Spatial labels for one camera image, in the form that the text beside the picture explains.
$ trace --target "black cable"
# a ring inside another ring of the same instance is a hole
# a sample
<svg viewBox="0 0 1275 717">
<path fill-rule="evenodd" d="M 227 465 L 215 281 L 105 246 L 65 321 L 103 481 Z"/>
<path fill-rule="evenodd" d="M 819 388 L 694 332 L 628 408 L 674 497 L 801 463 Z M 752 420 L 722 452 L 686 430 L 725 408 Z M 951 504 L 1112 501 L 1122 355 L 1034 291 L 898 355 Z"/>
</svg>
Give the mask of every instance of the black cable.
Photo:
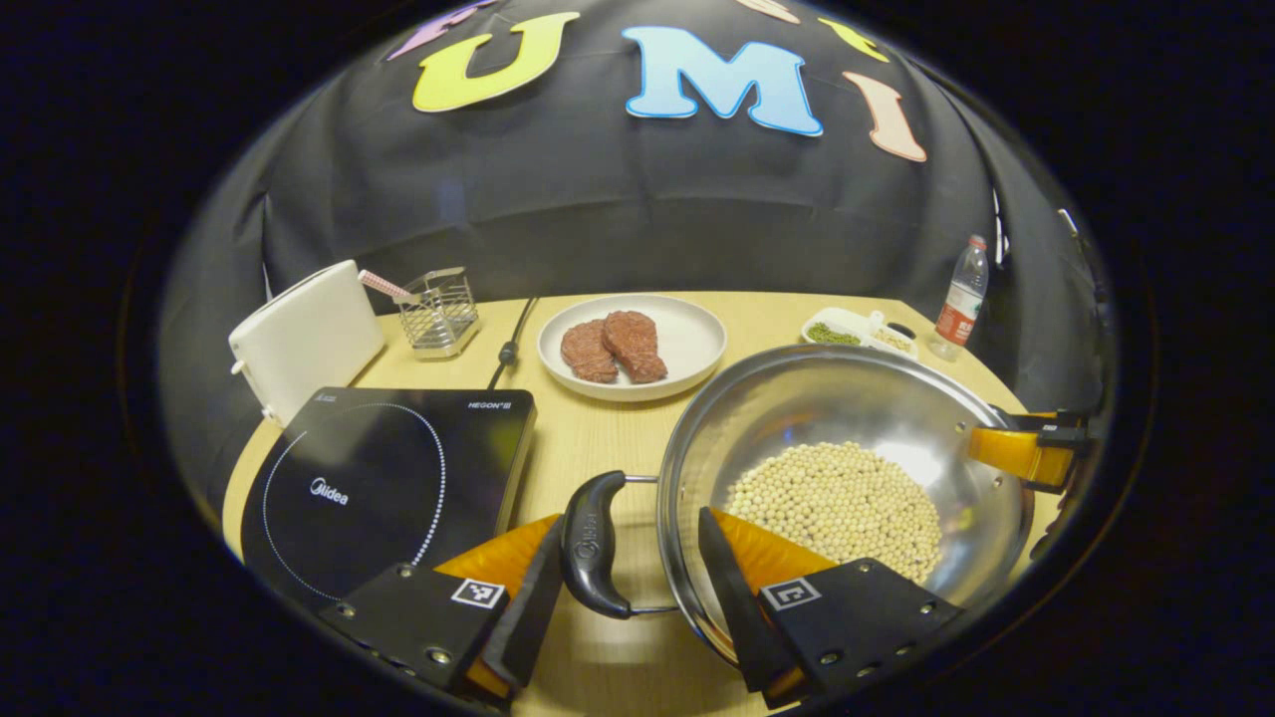
<svg viewBox="0 0 1275 717">
<path fill-rule="evenodd" d="M 532 304 L 536 302 L 536 297 L 527 300 L 523 306 L 523 315 L 518 318 L 518 325 L 514 327 L 514 336 L 505 342 L 505 346 L 500 347 L 500 365 L 496 366 L 496 373 L 491 376 L 491 383 L 487 384 L 487 390 L 496 388 L 496 381 L 500 380 L 500 373 L 505 370 L 518 358 L 518 334 L 523 333 L 523 324 L 527 322 L 527 313 L 532 310 Z"/>
</svg>

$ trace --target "induction cooktop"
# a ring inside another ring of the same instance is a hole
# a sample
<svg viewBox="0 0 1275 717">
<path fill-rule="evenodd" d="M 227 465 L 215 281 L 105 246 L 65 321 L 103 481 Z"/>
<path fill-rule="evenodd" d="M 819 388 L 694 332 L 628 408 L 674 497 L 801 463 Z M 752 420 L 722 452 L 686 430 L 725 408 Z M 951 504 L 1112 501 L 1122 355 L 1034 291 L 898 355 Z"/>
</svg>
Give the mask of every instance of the induction cooktop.
<svg viewBox="0 0 1275 717">
<path fill-rule="evenodd" d="M 320 389 L 252 484 L 244 561 L 317 611 L 454 558 L 506 529 L 534 421 L 525 390 Z"/>
</svg>

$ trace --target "plastic bottle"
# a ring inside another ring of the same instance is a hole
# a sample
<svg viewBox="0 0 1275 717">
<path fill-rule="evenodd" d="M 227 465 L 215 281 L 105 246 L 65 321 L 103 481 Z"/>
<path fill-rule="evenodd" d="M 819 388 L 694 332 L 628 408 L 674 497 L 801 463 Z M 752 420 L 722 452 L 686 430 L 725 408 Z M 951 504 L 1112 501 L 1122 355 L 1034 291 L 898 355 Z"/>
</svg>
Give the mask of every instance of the plastic bottle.
<svg viewBox="0 0 1275 717">
<path fill-rule="evenodd" d="M 987 242 L 973 235 L 969 237 L 969 246 L 956 259 L 947 301 L 943 302 L 943 311 L 929 336 L 929 350 L 935 356 L 947 361 L 955 361 L 960 356 L 969 332 L 974 328 L 978 310 L 983 306 L 987 277 Z"/>
</svg>

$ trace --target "table surface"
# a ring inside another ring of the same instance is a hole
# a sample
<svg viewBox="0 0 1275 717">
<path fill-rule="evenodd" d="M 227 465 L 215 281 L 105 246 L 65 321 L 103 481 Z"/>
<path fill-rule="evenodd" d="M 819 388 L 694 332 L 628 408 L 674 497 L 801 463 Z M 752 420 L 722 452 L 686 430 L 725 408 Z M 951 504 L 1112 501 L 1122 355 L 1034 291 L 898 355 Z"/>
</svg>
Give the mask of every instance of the table surface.
<svg viewBox="0 0 1275 717">
<path fill-rule="evenodd" d="M 727 327 L 728 346 L 718 371 L 759 351 L 801 341 L 801 327 L 825 306 L 868 315 L 881 311 L 918 336 L 919 360 L 951 376 L 983 401 L 1010 412 L 1023 404 L 968 351 L 955 361 L 935 356 L 926 346 L 931 327 L 900 301 L 803 293 L 659 292 L 692 301 Z M 525 389 L 539 415 L 524 468 L 521 492 L 510 527 L 566 508 L 588 478 L 612 469 L 658 475 L 673 426 L 699 387 L 660 401 L 615 403 L 581 397 L 557 383 L 541 365 L 536 338 L 555 314 L 604 295 L 542 297 L 527 316 L 519 360 L 497 388 Z M 478 305 L 479 330 L 464 352 L 442 361 L 419 361 L 411 351 L 397 315 L 379 316 L 386 346 L 351 383 L 363 388 L 487 387 L 496 355 L 509 341 L 525 300 Z M 231 476 L 223 506 L 223 531 L 242 559 L 240 531 L 249 490 L 282 430 L 263 421 Z M 1037 494 L 1028 547 L 1057 515 L 1057 496 Z M 636 606 L 672 605 L 655 542 L 655 491 L 632 486 L 616 495 L 615 582 Z M 1015 573 L 1028 563 L 1026 550 Z M 745 690 L 743 680 L 691 632 L 680 612 L 612 620 L 580 606 L 562 591 L 541 649 L 532 684 L 514 702 L 518 714 L 765 714 L 765 703 Z"/>
</svg>

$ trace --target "raw meat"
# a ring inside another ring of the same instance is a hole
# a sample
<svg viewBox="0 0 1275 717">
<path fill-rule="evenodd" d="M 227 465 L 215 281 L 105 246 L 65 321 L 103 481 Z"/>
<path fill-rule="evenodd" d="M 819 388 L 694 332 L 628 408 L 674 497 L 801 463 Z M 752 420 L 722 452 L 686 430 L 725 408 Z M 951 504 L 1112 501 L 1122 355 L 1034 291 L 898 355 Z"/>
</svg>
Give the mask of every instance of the raw meat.
<svg viewBox="0 0 1275 717">
<path fill-rule="evenodd" d="M 603 323 L 602 344 L 629 373 L 635 384 L 649 384 L 668 375 L 660 360 L 655 322 L 640 311 L 612 311 Z"/>
<path fill-rule="evenodd" d="M 602 344 L 602 319 L 576 324 L 562 336 L 562 360 L 580 380 L 608 384 L 620 375 L 616 360 Z"/>
</svg>

